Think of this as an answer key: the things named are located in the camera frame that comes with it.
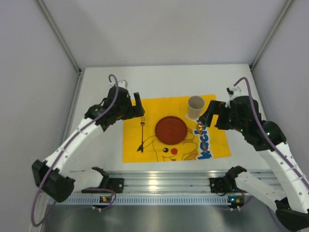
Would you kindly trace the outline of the gold fork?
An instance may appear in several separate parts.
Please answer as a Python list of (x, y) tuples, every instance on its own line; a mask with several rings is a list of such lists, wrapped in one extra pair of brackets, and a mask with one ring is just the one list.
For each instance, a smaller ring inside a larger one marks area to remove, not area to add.
[(144, 125), (145, 125), (145, 118), (144, 117), (141, 118), (140, 125), (141, 125), (141, 146), (140, 146), (140, 151), (141, 151), (141, 153), (143, 153), (143, 128), (144, 128)]

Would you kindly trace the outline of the red round plate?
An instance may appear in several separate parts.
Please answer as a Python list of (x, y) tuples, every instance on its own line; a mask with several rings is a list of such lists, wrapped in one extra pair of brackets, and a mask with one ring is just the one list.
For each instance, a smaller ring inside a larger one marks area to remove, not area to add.
[(179, 144), (187, 136), (185, 122), (176, 116), (166, 116), (160, 119), (154, 131), (158, 140), (167, 145)]

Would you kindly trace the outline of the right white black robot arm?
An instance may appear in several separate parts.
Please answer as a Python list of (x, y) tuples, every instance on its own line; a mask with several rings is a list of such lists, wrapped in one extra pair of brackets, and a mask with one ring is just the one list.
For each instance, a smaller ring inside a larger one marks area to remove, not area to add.
[(252, 145), (271, 168), (282, 189), (255, 177), (247, 169), (230, 168), (223, 177), (211, 180), (213, 192), (243, 190), (267, 205), (279, 222), (296, 232), (309, 226), (309, 182), (291, 154), (287, 139), (280, 127), (263, 120), (256, 100), (248, 96), (236, 97), (229, 102), (211, 100), (205, 113), (198, 119), (210, 127), (217, 115), (215, 127), (235, 130)]

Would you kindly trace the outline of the beige paper cup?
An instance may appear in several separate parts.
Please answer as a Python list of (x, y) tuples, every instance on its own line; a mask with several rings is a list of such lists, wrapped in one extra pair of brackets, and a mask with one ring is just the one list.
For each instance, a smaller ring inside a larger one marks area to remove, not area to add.
[(199, 118), (202, 109), (205, 106), (205, 102), (200, 96), (192, 96), (188, 100), (188, 118), (195, 120)]

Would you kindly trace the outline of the gold spoon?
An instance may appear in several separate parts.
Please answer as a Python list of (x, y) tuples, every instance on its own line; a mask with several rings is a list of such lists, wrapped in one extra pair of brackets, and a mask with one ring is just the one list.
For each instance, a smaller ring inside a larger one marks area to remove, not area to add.
[(205, 139), (204, 139), (204, 137), (203, 137), (203, 125), (202, 125), (201, 123), (198, 123), (198, 124), (197, 124), (197, 127), (196, 127), (196, 130), (197, 130), (197, 132), (198, 132), (199, 135), (200, 135), (200, 139), (201, 139), (202, 146), (203, 146), (202, 150), (203, 150), (204, 152), (207, 152), (208, 149), (207, 149), (207, 147), (206, 147)]

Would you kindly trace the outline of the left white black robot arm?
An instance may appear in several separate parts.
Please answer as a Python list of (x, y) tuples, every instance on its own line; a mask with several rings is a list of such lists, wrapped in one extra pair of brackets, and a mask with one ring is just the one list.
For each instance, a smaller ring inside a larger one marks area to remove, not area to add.
[(134, 93), (134, 98), (135, 104), (132, 104), (126, 88), (110, 88), (102, 103), (87, 110), (77, 129), (52, 155), (33, 163), (36, 186), (58, 203), (74, 192), (105, 188), (109, 175), (102, 168), (76, 171), (73, 165), (84, 157), (88, 145), (116, 121), (144, 116), (139, 93)]

